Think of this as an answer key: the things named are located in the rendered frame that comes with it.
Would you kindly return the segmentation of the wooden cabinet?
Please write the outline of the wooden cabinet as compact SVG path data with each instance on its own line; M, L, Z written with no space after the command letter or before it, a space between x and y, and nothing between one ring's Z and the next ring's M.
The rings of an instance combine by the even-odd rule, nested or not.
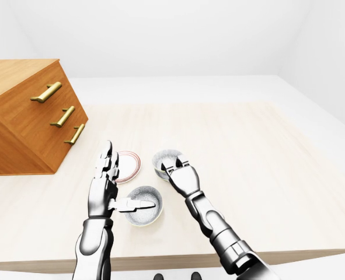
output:
M0 175L54 174L20 133L0 119Z

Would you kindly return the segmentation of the large wooden drawer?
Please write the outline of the large wooden drawer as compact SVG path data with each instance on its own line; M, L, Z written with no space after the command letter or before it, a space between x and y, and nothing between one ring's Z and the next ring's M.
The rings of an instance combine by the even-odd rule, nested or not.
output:
M58 59L0 59L0 119L17 131L12 119L56 82L72 88Z

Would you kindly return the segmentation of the black speckled bowl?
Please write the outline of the black speckled bowl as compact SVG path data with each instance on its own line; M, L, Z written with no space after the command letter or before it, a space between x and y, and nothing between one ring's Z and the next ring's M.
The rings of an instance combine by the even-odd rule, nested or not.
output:
M175 149L165 149L157 152L152 158L152 164L154 166L155 173L164 181L168 181L169 177L165 171L161 169L164 159L172 159L176 161L176 158L182 153Z
M146 226L156 221L163 210L163 201L160 192L151 186L141 186L129 193L132 200L151 201L153 208L138 209L135 212L125 213L127 220L136 226Z

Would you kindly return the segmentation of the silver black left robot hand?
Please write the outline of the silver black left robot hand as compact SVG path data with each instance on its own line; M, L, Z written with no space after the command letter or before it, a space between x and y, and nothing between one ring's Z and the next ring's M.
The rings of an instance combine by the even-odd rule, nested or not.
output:
M90 218L111 217L113 211L135 212L139 209L156 207L152 201L136 200L129 197L117 198L116 180L119 176L119 155L113 150L110 140L96 163L95 176L91 181L88 196L88 215Z

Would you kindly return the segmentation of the small wooden drawer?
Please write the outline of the small wooden drawer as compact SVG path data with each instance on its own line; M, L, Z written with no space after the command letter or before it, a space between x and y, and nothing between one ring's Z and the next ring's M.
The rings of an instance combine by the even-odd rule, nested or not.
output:
M58 170L70 150L72 145L64 141L72 138L75 133L74 126L85 124L88 120L83 107L75 106L75 111L61 128L50 125L58 121L63 114L62 108L59 108L52 119L42 123L35 137L36 152L49 167L49 173L55 173Z

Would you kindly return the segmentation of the white plate with red rings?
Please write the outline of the white plate with red rings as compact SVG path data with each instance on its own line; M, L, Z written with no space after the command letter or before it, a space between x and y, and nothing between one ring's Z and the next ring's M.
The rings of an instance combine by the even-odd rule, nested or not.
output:
M116 179L117 184L126 183L132 180L141 170L141 159L132 151L122 150L119 155L119 176Z

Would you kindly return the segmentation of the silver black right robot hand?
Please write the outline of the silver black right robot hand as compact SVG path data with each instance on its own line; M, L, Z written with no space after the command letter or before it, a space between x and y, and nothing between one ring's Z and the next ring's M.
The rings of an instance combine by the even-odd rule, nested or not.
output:
M168 175L173 188L184 198L203 193L200 190L199 176L185 155L178 155L175 160L164 159L161 168Z

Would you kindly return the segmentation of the medium wooden drawer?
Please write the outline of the medium wooden drawer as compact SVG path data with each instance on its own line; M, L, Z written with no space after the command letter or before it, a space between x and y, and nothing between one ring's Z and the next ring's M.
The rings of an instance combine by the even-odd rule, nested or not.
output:
M75 110L62 127L51 125L66 113L63 109L68 110L72 106ZM73 136L74 128L87 119L74 90L61 87L45 103L29 100L27 106L12 119L12 124L38 155L46 157L66 147L65 141Z

